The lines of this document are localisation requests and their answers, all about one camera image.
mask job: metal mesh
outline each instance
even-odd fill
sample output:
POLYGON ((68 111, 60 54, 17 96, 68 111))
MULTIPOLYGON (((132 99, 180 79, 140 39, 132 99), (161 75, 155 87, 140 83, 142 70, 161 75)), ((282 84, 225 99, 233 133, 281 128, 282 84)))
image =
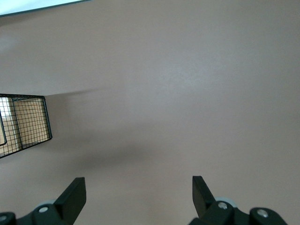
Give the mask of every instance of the metal mesh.
POLYGON ((0 158, 52 138, 43 96, 0 94, 0 158))

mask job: bright light panel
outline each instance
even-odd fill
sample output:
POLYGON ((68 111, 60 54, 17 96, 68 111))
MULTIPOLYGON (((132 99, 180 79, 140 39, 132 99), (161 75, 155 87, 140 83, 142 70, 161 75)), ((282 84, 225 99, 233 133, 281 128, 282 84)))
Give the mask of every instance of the bright light panel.
POLYGON ((0 0, 0 17, 87 0, 0 0))

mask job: black wire basket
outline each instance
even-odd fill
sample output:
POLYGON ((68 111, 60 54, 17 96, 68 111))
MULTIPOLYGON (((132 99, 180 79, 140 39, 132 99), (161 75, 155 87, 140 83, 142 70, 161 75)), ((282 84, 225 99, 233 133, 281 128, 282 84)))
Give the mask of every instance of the black wire basket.
POLYGON ((44 96, 0 94, 0 158, 50 139, 44 96))

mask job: screw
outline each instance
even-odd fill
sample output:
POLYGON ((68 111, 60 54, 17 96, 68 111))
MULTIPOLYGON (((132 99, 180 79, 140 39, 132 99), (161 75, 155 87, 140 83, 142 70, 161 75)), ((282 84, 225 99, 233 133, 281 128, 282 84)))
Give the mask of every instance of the screw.
POLYGON ((38 212, 46 212, 48 210, 48 207, 45 206, 45 207, 42 207, 38 210, 38 212))
POLYGON ((265 217, 265 218, 267 218, 269 216, 268 213, 267 213, 267 211, 266 210, 262 210, 262 209, 258 210, 257 214, 260 215, 260 216, 262 216, 262 217, 265 217))
POLYGON ((4 220, 6 220, 6 219, 7 219, 7 216, 1 216, 1 217, 0 217, 0 222, 1 222, 1 221, 4 221, 4 220))
POLYGON ((220 203, 218 204, 218 207, 221 208, 221 209, 224 209, 224 210, 227 209, 227 205, 226 205, 225 202, 220 202, 220 203))

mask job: gray surface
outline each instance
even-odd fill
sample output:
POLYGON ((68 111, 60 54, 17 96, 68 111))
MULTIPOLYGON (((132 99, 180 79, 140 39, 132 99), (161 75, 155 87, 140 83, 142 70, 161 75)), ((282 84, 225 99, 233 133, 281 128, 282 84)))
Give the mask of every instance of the gray surface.
POLYGON ((85 176, 76 224, 185 225, 192 175, 300 215, 300 3, 91 1, 0 19, 0 91, 48 95, 53 139, 0 160, 17 216, 85 176))

